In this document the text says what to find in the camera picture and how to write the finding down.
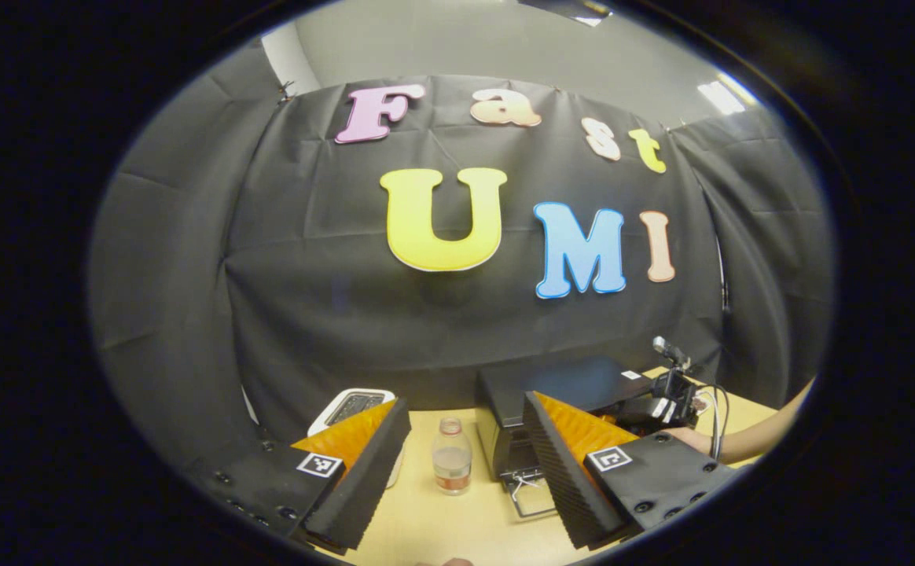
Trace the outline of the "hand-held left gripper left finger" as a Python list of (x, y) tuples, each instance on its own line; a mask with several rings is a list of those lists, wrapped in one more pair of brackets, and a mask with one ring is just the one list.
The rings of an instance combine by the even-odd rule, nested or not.
[(296, 442), (231, 442), (196, 459), (186, 476), (267, 536), (355, 550), (410, 429), (410, 408), (397, 398)]

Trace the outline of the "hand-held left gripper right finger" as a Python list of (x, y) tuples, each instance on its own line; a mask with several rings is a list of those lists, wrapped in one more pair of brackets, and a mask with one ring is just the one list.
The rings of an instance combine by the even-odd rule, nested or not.
[(669, 433), (638, 437), (540, 391), (524, 394), (523, 422), (576, 548), (655, 529), (738, 476)]

